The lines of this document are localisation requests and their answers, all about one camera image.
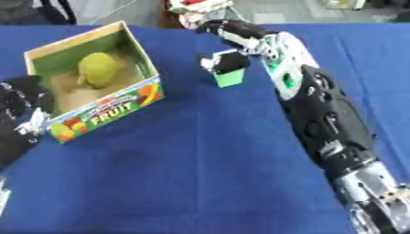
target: blue tablecloth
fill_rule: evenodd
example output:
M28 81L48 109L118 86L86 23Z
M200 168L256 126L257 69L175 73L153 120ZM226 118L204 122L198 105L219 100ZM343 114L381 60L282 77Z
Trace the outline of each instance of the blue tablecloth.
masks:
M301 37L379 134L375 151L410 181L410 26L270 26ZM92 27L0 27L0 78L23 52ZM255 61L219 89L198 52L212 35L131 27L167 98L70 144L49 135L7 168L6 231L352 233L347 214L290 130Z

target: green fruit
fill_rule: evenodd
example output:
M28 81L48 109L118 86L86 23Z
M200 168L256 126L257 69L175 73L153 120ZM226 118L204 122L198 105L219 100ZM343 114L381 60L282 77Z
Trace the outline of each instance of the green fruit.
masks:
M59 122L53 122L53 123L50 125L50 129L51 129L51 134L52 134L52 135L55 135L55 136L58 136L58 135L60 135L61 133L70 131L70 128L69 128L68 126L66 126L66 125L64 125L64 124L62 124L62 123L59 123Z
M80 85L88 83L96 89L108 85L118 71L117 62L108 54L92 53L80 61Z

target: cardboard box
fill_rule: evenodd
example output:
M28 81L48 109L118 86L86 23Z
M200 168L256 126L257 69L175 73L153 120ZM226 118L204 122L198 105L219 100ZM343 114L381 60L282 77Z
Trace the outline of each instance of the cardboard box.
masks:
M78 64L93 52L109 53L119 66L102 89L77 84ZM161 80L148 55L125 24L117 22L25 53L29 75L55 98L48 130L66 143L164 98Z

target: robotic hand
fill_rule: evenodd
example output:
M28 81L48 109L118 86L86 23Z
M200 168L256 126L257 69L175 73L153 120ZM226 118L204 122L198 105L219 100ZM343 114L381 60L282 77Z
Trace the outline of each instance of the robotic hand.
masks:
M18 125L16 122L29 110L34 110L29 121ZM39 77L0 82L0 168L10 165L38 143L52 111L52 95L39 85Z
M358 233L410 233L410 186L398 184L373 153L374 135L299 39L234 20L211 20L197 32L216 34L237 53L263 62L296 137L324 171Z

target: wire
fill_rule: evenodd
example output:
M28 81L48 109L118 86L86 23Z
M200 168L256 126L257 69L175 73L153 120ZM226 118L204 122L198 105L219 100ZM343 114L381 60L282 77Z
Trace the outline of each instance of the wire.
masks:
M126 7L128 7L128 6L130 6L130 5L132 5L132 4L134 4L134 3L136 3L137 1L138 1L138 0L133 0L132 2L130 2L130 3L126 4L126 5L122 5L122 6L117 7L117 8L115 8L114 10L112 10L111 12L107 13L105 16L102 16L102 17L100 17L100 18L97 18L97 19L91 21L89 25L94 25L94 24L97 23L98 21L105 19L106 17L108 17L108 16L110 16L110 15L112 15L112 14L114 14L114 13L116 13L116 12L118 12L118 11L120 11L120 10L122 10L122 9L124 9L124 8L126 8Z
M236 14L236 16L237 16L239 19L241 19L242 21L247 22L247 23L251 23L249 20L245 19L245 18L241 15L241 13L239 13L239 11L238 11L237 9L233 8L232 5L229 5L228 8L229 8L230 10L232 10L233 13Z

